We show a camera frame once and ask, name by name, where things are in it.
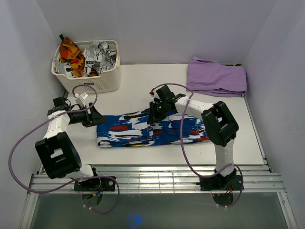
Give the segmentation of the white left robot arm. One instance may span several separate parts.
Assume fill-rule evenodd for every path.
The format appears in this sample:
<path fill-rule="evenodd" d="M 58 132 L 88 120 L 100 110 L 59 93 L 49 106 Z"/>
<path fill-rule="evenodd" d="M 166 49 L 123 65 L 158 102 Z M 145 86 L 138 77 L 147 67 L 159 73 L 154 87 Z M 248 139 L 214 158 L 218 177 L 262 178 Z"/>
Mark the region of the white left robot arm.
<path fill-rule="evenodd" d="M 85 165 L 70 140 L 67 129 L 70 124 L 82 124 L 84 127 L 97 126 L 107 119 L 92 105 L 89 111 L 68 113 L 73 106 L 69 100 L 58 97 L 53 100 L 54 107 L 48 111 L 48 129 L 42 140 L 35 143 L 36 151 L 50 179 L 77 179 L 80 186 L 91 191 L 99 190 L 102 186 L 96 169 Z"/>

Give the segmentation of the blue white red patterned trousers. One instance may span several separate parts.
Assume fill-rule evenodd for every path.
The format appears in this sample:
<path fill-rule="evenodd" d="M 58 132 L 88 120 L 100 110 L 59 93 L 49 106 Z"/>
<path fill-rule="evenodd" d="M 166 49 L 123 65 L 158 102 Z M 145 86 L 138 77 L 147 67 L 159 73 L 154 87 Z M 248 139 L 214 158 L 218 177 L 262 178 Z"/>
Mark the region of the blue white red patterned trousers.
<path fill-rule="evenodd" d="M 169 115 L 148 124 L 149 109 L 121 115 L 107 115 L 107 122 L 96 128 L 97 146 L 143 147 L 180 144 L 182 114 Z"/>

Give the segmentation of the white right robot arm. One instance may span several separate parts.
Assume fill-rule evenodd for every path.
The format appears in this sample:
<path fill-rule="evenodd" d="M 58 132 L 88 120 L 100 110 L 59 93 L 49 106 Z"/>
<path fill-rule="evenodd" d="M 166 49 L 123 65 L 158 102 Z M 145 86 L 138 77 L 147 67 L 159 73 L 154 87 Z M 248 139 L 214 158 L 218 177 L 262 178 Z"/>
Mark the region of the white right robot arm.
<path fill-rule="evenodd" d="M 197 184 L 201 190 L 243 190 L 243 176 L 237 174 L 240 169 L 233 157 L 239 126 L 227 105 L 222 101 L 204 103 L 193 100 L 191 96 L 174 94 L 166 84 L 153 88 L 150 95 L 157 97 L 149 104 L 149 124 L 163 120 L 169 113 L 190 115 L 203 121 L 208 138 L 215 148 L 216 166 L 214 174 L 208 176 L 191 170 L 199 177 Z"/>

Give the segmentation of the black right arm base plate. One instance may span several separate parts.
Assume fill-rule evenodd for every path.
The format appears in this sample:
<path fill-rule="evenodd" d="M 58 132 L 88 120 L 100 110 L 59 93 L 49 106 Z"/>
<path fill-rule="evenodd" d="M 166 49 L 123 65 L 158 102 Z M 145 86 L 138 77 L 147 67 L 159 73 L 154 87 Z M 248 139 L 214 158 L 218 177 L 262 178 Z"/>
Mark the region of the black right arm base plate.
<path fill-rule="evenodd" d="M 199 178 L 199 182 L 196 182 L 196 185 L 200 186 L 201 191 L 240 191 L 244 189 L 240 175 L 232 177 L 217 175 L 212 178 Z"/>

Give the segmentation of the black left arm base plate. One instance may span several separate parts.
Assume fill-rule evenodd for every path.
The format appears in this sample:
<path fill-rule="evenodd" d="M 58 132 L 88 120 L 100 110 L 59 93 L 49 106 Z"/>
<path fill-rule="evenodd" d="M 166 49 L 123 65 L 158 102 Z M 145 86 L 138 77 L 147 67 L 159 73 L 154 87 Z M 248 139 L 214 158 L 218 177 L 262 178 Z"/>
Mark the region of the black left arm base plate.
<path fill-rule="evenodd" d="M 82 182 L 76 181 L 74 183 L 74 191 L 79 192 L 98 192 L 98 191 L 114 191 L 116 184 L 114 180 L 116 177 L 112 177 L 112 179 L 108 177 L 102 178 L 93 178 L 93 179 L 86 179 Z"/>

